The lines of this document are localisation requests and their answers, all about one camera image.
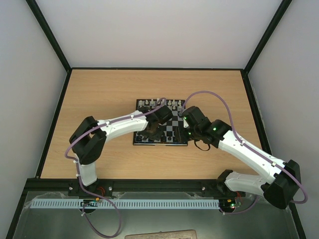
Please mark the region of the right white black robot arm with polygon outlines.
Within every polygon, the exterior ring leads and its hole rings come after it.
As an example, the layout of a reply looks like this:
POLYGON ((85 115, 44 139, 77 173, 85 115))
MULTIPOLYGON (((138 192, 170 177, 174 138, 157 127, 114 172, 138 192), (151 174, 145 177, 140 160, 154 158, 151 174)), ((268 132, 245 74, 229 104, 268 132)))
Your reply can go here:
POLYGON ((228 195, 232 191, 255 194, 279 209, 285 209, 293 200, 301 183, 300 166, 295 161, 285 162, 273 157, 241 136, 235 136, 231 126, 219 119, 183 123, 174 131, 178 141, 201 140, 208 146, 230 153, 257 172, 257 175, 247 175, 225 171, 217 183, 221 194, 228 195))

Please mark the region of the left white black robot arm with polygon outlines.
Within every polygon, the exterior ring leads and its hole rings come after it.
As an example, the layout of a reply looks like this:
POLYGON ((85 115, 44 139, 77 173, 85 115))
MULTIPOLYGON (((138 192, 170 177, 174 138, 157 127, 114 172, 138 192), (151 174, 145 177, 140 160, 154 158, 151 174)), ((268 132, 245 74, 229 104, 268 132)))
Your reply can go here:
POLYGON ((161 125, 171 118, 172 112, 166 106, 153 110, 142 107, 128 115, 107 120, 86 117, 70 137, 67 149, 75 154, 73 160, 81 183, 89 186, 97 181, 95 161, 106 142, 131 132, 142 132, 159 140, 163 134, 161 125))

